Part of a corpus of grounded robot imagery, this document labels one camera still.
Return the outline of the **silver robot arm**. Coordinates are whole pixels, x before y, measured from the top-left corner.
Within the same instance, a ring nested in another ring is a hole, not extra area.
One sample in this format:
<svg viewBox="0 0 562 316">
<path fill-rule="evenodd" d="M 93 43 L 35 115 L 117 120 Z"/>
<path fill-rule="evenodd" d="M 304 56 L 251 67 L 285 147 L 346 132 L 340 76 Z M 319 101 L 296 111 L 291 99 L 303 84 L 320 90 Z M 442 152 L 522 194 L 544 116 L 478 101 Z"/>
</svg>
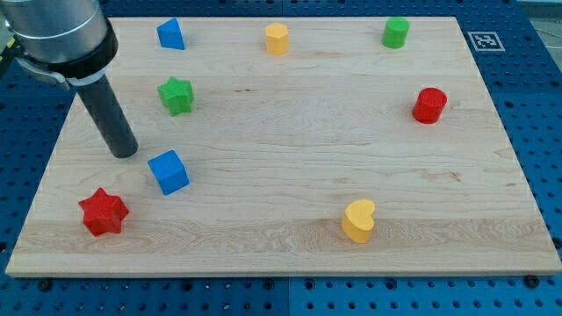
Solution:
<svg viewBox="0 0 562 316">
<path fill-rule="evenodd" d="M 66 90 L 100 80 L 118 51 L 98 0 L 1 0 L 1 13 L 21 68 Z"/>
</svg>

